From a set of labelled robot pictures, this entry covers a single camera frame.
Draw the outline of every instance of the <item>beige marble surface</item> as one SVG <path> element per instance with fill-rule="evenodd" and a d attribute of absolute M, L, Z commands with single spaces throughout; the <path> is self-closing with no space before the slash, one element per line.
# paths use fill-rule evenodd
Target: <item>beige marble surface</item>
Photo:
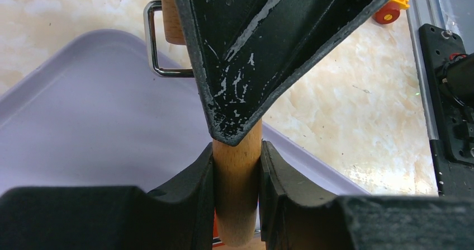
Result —
<path fill-rule="evenodd" d="M 0 94 L 87 31 L 112 28 L 143 38 L 149 1 L 0 0 Z M 158 43 L 189 66 L 184 47 L 162 35 Z M 437 194 L 405 12 L 388 26 L 368 20 L 264 120 L 371 193 Z"/>

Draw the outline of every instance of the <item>wooden dowel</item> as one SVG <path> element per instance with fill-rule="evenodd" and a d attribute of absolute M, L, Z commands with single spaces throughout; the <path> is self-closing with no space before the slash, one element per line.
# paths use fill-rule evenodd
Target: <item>wooden dowel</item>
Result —
<path fill-rule="evenodd" d="M 214 140 L 212 150 L 219 238 L 228 246 L 243 246 L 255 231 L 262 120 L 236 147 Z"/>
<path fill-rule="evenodd" d="M 162 0 L 162 10 L 166 41 L 171 44 L 186 45 L 175 1 Z"/>

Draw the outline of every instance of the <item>chrome handle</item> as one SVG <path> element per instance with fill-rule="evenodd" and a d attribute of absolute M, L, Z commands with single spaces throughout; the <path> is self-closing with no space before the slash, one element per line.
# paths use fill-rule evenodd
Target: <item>chrome handle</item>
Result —
<path fill-rule="evenodd" d="M 157 36 L 155 32 L 155 11 L 162 10 L 162 1 L 154 0 L 148 3 L 143 10 L 145 21 L 146 52 L 148 53 L 148 64 L 153 73 L 163 77 L 192 78 L 192 69 L 162 68 L 158 63 Z"/>

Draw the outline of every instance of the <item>lavender plastic tray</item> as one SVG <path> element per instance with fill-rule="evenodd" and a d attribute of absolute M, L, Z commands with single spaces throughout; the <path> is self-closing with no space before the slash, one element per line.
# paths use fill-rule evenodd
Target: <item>lavender plastic tray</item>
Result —
<path fill-rule="evenodd" d="M 268 125 L 264 139 L 327 190 L 366 193 Z M 149 191 L 190 165 L 210 141 L 193 79 L 155 76 L 144 42 L 131 34 L 89 32 L 0 99 L 0 195 L 16 186 Z"/>

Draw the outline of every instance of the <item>red wheel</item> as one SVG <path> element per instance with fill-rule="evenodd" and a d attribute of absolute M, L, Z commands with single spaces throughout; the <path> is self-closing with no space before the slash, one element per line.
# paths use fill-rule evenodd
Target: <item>red wheel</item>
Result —
<path fill-rule="evenodd" d="M 400 7 L 397 3 L 389 2 L 373 15 L 373 19 L 381 25 L 395 22 L 400 17 Z"/>

